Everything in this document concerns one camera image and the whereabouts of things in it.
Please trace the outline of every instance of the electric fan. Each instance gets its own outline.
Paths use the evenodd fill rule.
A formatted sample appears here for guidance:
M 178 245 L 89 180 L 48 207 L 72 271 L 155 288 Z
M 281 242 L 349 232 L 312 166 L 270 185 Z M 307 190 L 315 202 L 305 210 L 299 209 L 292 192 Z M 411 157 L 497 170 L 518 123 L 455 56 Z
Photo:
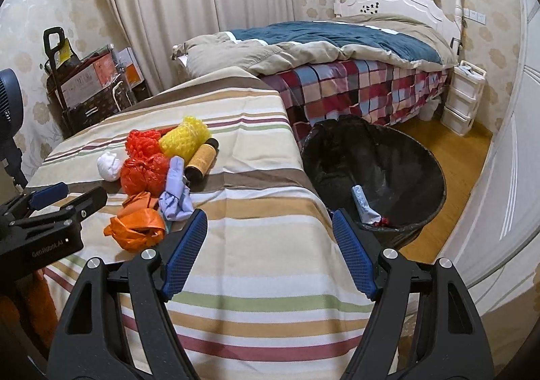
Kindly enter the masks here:
M 23 153 L 13 137 L 23 124 L 23 97 L 14 71 L 0 71 L 0 161 L 15 186 L 25 188 L 28 181 L 21 171 Z

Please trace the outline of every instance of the metal screw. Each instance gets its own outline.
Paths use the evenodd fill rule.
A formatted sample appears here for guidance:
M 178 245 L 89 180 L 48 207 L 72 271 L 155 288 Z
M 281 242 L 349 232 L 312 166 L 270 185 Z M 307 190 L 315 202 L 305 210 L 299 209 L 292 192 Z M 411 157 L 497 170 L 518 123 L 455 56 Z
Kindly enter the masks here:
M 441 258 L 439 260 L 439 264 L 445 269 L 449 269 L 452 267 L 452 261 L 450 261 L 448 258 Z
M 398 253 L 394 249 L 384 249 L 382 255 L 388 259 L 396 259 L 398 257 Z
M 99 267 L 99 264 L 101 264 L 101 261 L 99 260 L 99 258 L 92 258 L 87 263 L 88 267 L 91 269 L 95 269 L 96 267 Z
M 152 259 L 156 256 L 156 251 L 153 249 L 146 249 L 143 250 L 140 255 L 142 256 L 142 259 Z

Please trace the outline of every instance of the black trash bag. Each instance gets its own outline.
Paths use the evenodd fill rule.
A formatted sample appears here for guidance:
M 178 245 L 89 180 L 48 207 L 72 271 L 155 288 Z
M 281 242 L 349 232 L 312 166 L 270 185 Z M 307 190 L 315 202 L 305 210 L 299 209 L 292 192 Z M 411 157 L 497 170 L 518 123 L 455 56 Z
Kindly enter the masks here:
M 358 116 L 315 124 L 302 148 L 302 161 L 330 215 L 345 208 L 384 247 L 398 249 L 413 241 L 446 200 L 444 174 L 429 150 L 405 133 Z M 389 226 L 360 221 L 351 194 L 355 185 Z

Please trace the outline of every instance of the checkered bedspread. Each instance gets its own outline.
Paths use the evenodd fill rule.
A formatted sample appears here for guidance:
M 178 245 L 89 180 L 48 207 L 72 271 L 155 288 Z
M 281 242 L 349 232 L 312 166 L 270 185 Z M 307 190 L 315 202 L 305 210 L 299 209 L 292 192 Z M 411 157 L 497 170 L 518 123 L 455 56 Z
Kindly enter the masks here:
M 448 72 L 407 70 L 366 60 L 304 65 L 261 77 L 277 90 L 299 144 L 312 126 L 340 115 L 393 125 L 442 92 Z

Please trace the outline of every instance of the striped bedsheet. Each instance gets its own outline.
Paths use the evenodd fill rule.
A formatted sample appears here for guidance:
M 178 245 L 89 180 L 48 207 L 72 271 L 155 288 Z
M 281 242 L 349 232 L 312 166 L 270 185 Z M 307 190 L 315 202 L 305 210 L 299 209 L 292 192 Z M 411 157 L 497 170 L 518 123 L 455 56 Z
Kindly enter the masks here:
M 153 97 L 63 142 L 29 188 L 64 181 L 72 199 L 101 183 L 96 160 L 105 150 L 125 156 L 131 129 L 184 116 L 204 120 L 220 144 L 209 180 L 193 194 L 209 232 L 184 291 L 167 304 L 196 371 L 209 380 L 340 378 L 372 304 L 354 287 L 302 170 L 279 93 L 262 81 L 231 68 Z M 107 192 L 107 206 L 83 223 L 83 250 L 46 270 L 59 314 L 88 259 L 131 258 L 103 235 L 126 198 L 118 184 Z M 122 306 L 136 365 L 148 370 L 129 296 Z
M 341 115 L 394 125 L 417 112 L 442 92 L 448 70 L 423 72 L 368 60 L 307 64 L 260 77 L 280 93 L 296 140 L 313 125 Z

